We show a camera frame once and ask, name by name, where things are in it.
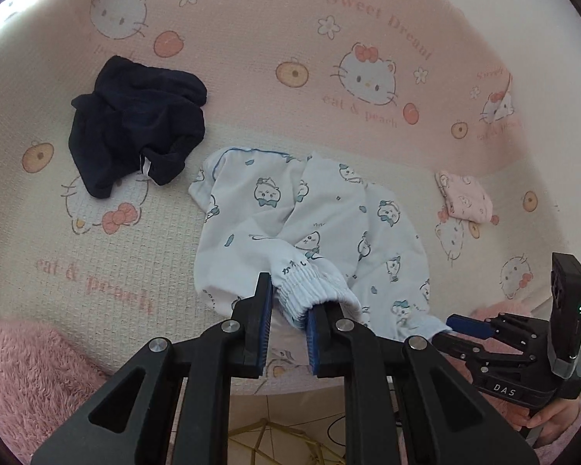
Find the elastic cuff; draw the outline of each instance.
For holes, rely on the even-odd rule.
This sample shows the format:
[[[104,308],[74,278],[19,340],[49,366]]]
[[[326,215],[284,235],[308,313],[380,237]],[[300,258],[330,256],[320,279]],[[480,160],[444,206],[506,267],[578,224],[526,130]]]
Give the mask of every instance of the elastic cuff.
[[[289,273],[278,288],[282,313],[290,324],[305,329],[308,311],[317,304],[335,301],[351,309],[359,309],[358,298],[344,281],[321,273],[311,265]]]

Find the tile floor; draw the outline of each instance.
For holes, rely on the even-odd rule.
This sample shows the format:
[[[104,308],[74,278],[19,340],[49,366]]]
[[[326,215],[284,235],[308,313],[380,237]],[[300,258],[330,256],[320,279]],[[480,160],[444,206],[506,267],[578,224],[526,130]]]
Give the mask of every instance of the tile floor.
[[[230,398],[229,430],[257,423],[262,418],[304,430],[308,436],[344,456],[344,387],[274,396],[235,396]],[[173,427],[174,442],[177,422]],[[260,429],[234,437],[254,445]],[[267,430],[260,449],[282,465],[307,465],[309,452],[298,439],[277,430]],[[228,464],[249,465],[250,451],[229,442]],[[256,465],[271,465],[256,455]]]

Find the silver pivot bolt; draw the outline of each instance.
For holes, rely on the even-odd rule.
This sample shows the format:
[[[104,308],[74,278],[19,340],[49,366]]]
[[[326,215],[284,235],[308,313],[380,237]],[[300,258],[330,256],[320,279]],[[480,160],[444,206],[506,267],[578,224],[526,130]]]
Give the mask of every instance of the silver pivot bolt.
[[[412,335],[409,337],[409,346],[413,350],[425,350],[428,342],[421,335]]]
[[[226,320],[222,323],[222,330],[224,332],[236,332],[241,328],[241,324],[236,320]]]
[[[355,324],[348,318],[341,318],[336,322],[336,328],[340,332],[350,332],[355,328]]]
[[[160,351],[165,350],[168,347],[168,341],[166,341],[163,337],[155,337],[149,343],[149,349],[153,353],[159,353]]]

